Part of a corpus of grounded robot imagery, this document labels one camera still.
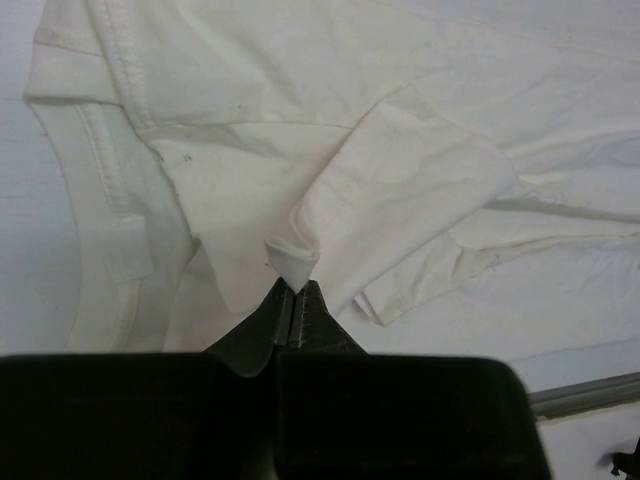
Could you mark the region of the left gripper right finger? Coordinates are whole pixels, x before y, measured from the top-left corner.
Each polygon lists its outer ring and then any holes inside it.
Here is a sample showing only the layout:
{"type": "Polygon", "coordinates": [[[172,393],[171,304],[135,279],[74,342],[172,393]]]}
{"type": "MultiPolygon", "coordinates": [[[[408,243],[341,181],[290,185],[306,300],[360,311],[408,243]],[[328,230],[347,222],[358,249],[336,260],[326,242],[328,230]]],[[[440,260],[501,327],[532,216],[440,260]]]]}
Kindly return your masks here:
{"type": "Polygon", "coordinates": [[[296,296],[276,360],[282,479],[546,479],[526,390],[489,358],[374,355],[329,314],[319,285],[296,296]]]}

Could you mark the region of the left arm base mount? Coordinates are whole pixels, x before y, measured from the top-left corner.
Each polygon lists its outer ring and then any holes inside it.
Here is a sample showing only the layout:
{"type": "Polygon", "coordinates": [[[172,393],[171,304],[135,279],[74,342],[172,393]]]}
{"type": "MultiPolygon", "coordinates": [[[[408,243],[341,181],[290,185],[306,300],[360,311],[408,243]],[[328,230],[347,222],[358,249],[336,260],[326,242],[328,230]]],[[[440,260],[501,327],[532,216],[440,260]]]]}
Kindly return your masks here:
{"type": "Polygon", "coordinates": [[[626,479],[640,479],[640,440],[637,441],[633,452],[613,452],[609,458],[611,461],[610,473],[613,476],[624,475],[626,479]]]}

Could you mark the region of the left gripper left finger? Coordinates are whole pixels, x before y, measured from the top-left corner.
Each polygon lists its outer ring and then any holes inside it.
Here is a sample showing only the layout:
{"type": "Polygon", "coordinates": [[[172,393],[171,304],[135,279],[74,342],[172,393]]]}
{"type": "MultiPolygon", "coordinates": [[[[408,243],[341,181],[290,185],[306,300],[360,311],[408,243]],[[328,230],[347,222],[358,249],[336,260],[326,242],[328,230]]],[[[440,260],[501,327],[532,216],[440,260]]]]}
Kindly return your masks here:
{"type": "Polygon", "coordinates": [[[5,479],[272,479],[272,359],[293,306],[277,281],[201,352],[1,361],[5,479]]]}

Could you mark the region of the white t shirt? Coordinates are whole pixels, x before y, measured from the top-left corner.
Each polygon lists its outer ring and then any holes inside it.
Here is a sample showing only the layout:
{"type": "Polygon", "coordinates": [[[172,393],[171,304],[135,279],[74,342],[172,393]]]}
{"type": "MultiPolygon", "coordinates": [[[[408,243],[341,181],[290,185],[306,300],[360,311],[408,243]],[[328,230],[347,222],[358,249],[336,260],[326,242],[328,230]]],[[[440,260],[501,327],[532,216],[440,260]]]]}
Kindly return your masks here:
{"type": "Polygon", "coordinates": [[[283,278],[366,349],[639,336],[635,1],[49,1],[70,351],[197,350],[283,278]]]}

